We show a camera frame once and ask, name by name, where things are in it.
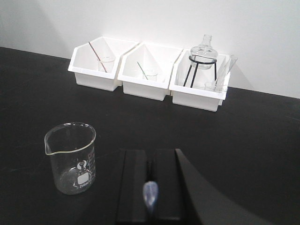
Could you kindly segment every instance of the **black stand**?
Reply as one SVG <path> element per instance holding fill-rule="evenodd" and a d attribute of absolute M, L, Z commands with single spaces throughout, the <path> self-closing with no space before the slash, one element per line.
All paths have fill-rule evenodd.
<path fill-rule="evenodd" d="M 194 85 L 194 81 L 195 81 L 195 77 L 196 77 L 196 73 L 197 73 L 199 64 L 205 64 L 205 65 L 215 64 L 215 80 L 217 79 L 217 60 L 212 59 L 212 62 L 199 62 L 199 61 L 196 61 L 196 60 L 192 59 L 191 55 L 188 58 L 189 58 L 189 60 L 191 60 L 192 62 L 197 64 L 196 67 L 195 67 L 195 72 L 194 72 L 192 83 L 191 83 L 191 86 L 190 86 L 191 88 Z M 188 76 L 189 76 L 189 72 L 191 72 L 191 68 L 192 68 L 192 65 L 189 66 L 187 77 L 186 77 L 186 80 L 184 81 L 184 84 L 183 84 L 184 87 L 186 86 L 186 83 L 188 81 Z"/>

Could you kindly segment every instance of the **black metal stand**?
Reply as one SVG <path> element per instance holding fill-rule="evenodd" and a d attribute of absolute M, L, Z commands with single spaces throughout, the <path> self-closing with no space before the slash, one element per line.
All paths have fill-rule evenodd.
<path fill-rule="evenodd" d="M 199 64 L 205 64 L 205 65 L 215 64 L 215 80 L 217 79 L 217 60 L 212 59 L 211 62 L 199 62 L 199 61 L 196 61 L 196 60 L 192 59 L 191 55 L 188 58 L 189 58 L 189 60 L 191 60 L 192 62 L 197 64 L 196 67 L 195 67 L 193 79 L 192 79 L 192 82 L 191 82 L 191 86 L 190 86 L 191 88 L 194 85 L 194 81 L 195 81 L 195 77 L 196 77 L 196 73 L 197 73 L 197 69 L 198 69 Z M 188 76 L 189 76 L 189 73 L 191 72 L 191 68 L 192 68 L 192 65 L 190 65 L 190 67 L 188 69 L 187 77 L 186 77 L 186 80 L 184 81 L 184 84 L 183 84 L 184 87 L 186 86 L 186 83 L 188 81 Z"/>

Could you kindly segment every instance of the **flask neck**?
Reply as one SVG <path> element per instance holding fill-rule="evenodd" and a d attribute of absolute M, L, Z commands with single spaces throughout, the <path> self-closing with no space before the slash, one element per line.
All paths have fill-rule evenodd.
<path fill-rule="evenodd" d="M 200 45 L 205 45 L 205 46 L 211 47 L 210 41 L 211 41 L 211 35 L 205 34 L 204 37 L 203 37 L 203 41 Z"/>

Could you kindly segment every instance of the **white wall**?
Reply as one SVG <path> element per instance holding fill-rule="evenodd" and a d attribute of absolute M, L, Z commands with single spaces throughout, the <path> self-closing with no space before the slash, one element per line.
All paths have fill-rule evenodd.
<path fill-rule="evenodd" d="M 70 58 L 99 36 L 176 47 L 211 34 L 230 86 L 300 98 L 299 0 L 0 0 L 0 46 Z"/>

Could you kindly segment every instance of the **beaker logo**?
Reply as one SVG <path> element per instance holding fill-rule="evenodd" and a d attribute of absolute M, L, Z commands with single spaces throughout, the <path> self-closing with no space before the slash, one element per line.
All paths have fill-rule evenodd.
<path fill-rule="evenodd" d="M 79 162 L 78 164 L 77 164 L 77 168 L 79 169 L 79 170 L 81 170 L 82 168 L 86 168 L 86 165 L 87 165 L 87 162 L 86 162 L 86 160 L 84 160 L 84 161 L 82 161 L 82 162 Z"/>

